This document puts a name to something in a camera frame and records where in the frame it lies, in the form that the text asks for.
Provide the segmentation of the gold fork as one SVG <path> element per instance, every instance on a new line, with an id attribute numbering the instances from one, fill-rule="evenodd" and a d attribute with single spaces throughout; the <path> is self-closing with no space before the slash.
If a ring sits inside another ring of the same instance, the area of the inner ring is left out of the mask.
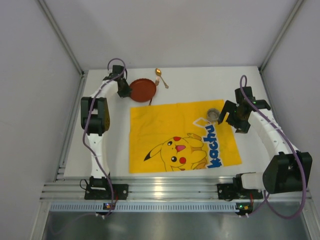
<path id="1" fill-rule="evenodd" d="M 156 79 L 155 79 L 155 81 L 154 81 L 154 84 L 155 84 L 155 86 L 157 87 L 157 86 L 159 85 L 159 83 L 160 83 L 160 77 L 157 76 Z M 152 105 L 152 101 L 153 101 L 153 98 L 151 98 L 151 100 L 149 101 L 149 104 L 148 104 L 149 106 Z"/>

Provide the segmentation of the red round plate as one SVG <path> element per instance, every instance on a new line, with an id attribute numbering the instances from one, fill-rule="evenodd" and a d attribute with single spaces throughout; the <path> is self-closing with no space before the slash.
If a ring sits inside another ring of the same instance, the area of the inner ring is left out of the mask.
<path id="1" fill-rule="evenodd" d="M 134 80 L 129 87 L 132 89 L 130 98 L 138 103 L 150 101 L 156 94 L 156 84 L 148 78 Z"/>

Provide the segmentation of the left aluminium frame post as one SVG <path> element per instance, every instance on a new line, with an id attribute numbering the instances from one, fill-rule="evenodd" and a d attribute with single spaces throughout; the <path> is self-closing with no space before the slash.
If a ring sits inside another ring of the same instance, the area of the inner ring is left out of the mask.
<path id="1" fill-rule="evenodd" d="M 76 71 L 80 76 L 84 75 L 84 70 L 79 64 L 70 44 L 68 43 L 63 31 L 61 30 L 59 24 L 57 23 L 52 11 L 50 10 L 49 6 L 47 5 L 45 0 L 35 0 L 37 5 L 39 6 L 40 10 L 43 12 L 45 18 L 47 19 L 49 25 L 51 26 L 54 34 L 56 35 L 58 41 L 60 42 L 61 46 L 63 47 L 66 55 L 69 57 L 70 61 L 72 62 L 73 66 L 75 67 Z"/>

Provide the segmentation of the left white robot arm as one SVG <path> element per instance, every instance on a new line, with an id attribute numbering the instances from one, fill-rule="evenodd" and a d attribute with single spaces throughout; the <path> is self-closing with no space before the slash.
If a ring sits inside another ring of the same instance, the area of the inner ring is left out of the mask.
<path id="1" fill-rule="evenodd" d="M 108 99 L 114 95 L 129 97 L 131 88 L 127 83 L 127 70 L 122 65 L 113 65 L 111 72 L 103 78 L 98 89 L 80 100 L 80 123 L 83 129 L 82 143 L 91 157 L 91 177 L 108 179 L 110 169 L 107 161 L 105 141 L 111 118 Z"/>

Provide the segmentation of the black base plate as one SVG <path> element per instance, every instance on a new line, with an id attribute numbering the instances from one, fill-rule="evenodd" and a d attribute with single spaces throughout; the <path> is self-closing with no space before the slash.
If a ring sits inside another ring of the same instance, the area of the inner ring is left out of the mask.
<path id="1" fill-rule="evenodd" d="M 261 200 L 262 192 L 254 189 L 242 189 L 233 183 L 219 183 L 217 186 L 217 194 L 219 200 Z"/>
<path id="2" fill-rule="evenodd" d="M 113 199 L 114 200 L 126 200 L 129 194 L 128 184 L 113 184 Z M 107 188 L 86 186 L 85 200 L 111 200 L 112 193 L 109 186 Z"/>

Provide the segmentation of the aluminium mounting rail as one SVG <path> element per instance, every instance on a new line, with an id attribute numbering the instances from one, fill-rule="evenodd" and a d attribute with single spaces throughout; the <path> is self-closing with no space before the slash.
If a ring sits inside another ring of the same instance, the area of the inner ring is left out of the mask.
<path id="1" fill-rule="evenodd" d="M 46 182 L 40 200 L 80 201 L 85 184 L 79 178 Z M 125 177 L 114 178 L 114 184 L 128 185 L 128 201 L 209 201 L 218 199 L 218 184 L 231 184 L 231 177 Z"/>

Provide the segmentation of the right aluminium frame post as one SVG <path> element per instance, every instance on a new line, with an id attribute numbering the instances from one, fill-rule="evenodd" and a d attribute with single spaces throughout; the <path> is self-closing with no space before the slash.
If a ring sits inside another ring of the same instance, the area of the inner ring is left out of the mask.
<path id="1" fill-rule="evenodd" d="M 282 40 L 284 39 L 291 25 L 295 21 L 295 18 L 303 8 L 303 5 L 305 4 L 305 2 L 306 0 L 296 0 L 294 2 L 293 7 L 289 11 L 288 15 L 285 17 L 283 24 L 281 25 L 278 33 L 276 34 L 274 41 L 272 42 L 272 45 L 270 46 L 265 57 L 263 58 L 261 65 L 258 67 L 260 74 L 262 74 L 266 69 L 266 67 L 268 66 L 273 55 L 275 54 L 278 47 L 281 45 Z"/>

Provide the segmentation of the yellow Pikachu placemat cloth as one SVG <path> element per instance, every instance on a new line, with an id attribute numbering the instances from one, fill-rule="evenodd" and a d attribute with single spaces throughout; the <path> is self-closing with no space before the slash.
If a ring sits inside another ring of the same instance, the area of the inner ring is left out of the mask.
<path id="1" fill-rule="evenodd" d="M 133 107 L 130 110 L 131 174 L 221 169 L 242 164 L 227 123 L 207 120 L 224 101 L 209 100 Z"/>

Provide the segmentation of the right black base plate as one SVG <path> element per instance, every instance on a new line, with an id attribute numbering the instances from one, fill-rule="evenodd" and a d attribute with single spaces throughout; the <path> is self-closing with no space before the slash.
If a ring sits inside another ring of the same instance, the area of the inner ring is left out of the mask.
<path id="1" fill-rule="evenodd" d="M 219 200 L 261 200 L 262 192 L 254 189 L 242 189 L 233 183 L 219 183 L 217 186 L 217 194 Z"/>

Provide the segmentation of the aluminium frame post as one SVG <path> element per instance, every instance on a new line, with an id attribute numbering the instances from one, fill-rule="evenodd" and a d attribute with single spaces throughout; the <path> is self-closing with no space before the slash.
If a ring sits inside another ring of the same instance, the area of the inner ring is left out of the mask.
<path id="1" fill-rule="evenodd" d="M 258 67 L 260 74 L 262 74 L 266 69 L 266 67 L 268 66 L 273 55 L 275 54 L 278 47 L 281 45 L 282 40 L 284 39 L 291 25 L 295 21 L 295 18 L 303 8 L 303 5 L 305 4 L 305 2 L 306 0 L 296 0 L 294 2 L 293 7 L 289 11 L 288 15 L 285 17 L 283 24 L 281 25 L 278 33 L 276 34 L 274 41 L 272 42 L 272 45 L 270 46 L 265 57 L 263 58 L 261 65 Z"/>
<path id="2" fill-rule="evenodd" d="M 45 0 L 35 0 L 37 5 L 39 6 L 40 10 L 43 12 L 45 18 L 47 19 L 49 25 L 51 26 L 54 34 L 56 35 L 58 41 L 60 42 L 61 46 L 63 47 L 66 55 L 69 57 L 70 61 L 72 62 L 73 66 L 75 67 L 76 71 L 80 76 L 84 75 L 84 70 L 79 64 L 70 44 L 68 43 L 63 31 L 61 30 L 59 24 L 57 23 L 52 11 L 50 10 L 49 6 L 47 5 Z"/>

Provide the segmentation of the gold spoon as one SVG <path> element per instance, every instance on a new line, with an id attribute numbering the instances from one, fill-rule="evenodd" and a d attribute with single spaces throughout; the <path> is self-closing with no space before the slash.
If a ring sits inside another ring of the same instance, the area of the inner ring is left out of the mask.
<path id="1" fill-rule="evenodd" d="M 159 68 L 155 69 L 155 74 L 162 80 L 164 86 L 166 89 L 169 88 L 168 84 L 164 81 L 163 77 L 162 77 L 162 71 Z"/>

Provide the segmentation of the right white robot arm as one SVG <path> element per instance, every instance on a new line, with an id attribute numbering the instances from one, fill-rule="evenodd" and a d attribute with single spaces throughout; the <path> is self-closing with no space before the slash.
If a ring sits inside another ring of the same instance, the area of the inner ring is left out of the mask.
<path id="1" fill-rule="evenodd" d="M 270 194 L 302 191 L 308 185 L 313 162 L 311 155 L 299 151 L 282 136 L 271 107 L 266 100 L 257 100 L 250 86 L 237 88 L 234 92 L 236 102 L 225 102 L 217 122 L 226 122 L 241 134 L 254 129 L 270 158 L 263 172 L 239 173 L 234 181 L 242 189 Z"/>

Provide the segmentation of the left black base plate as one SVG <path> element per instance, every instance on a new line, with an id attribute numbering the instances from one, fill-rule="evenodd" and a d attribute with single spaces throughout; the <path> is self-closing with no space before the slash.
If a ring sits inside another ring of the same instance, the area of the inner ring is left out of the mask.
<path id="1" fill-rule="evenodd" d="M 129 194 L 128 184 L 113 184 L 113 199 L 114 200 L 126 200 Z M 109 186 L 107 188 L 86 186 L 85 200 L 111 200 L 112 193 Z"/>

